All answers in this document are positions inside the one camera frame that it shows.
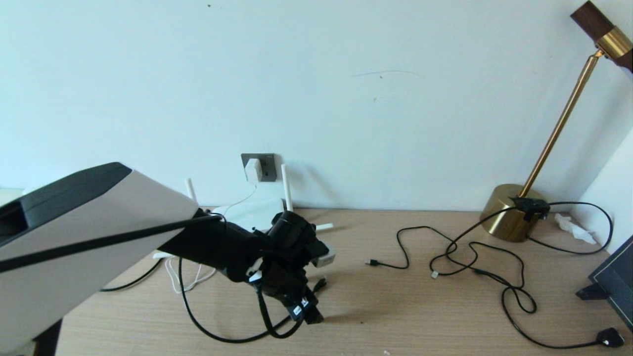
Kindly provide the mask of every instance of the power plug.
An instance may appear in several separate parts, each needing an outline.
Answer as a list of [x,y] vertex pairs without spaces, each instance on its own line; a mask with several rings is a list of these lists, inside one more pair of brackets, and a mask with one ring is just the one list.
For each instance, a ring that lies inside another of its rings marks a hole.
[[251,158],[248,160],[248,163],[244,167],[244,172],[246,173],[246,180],[251,185],[256,186],[261,182],[261,162],[257,158]]

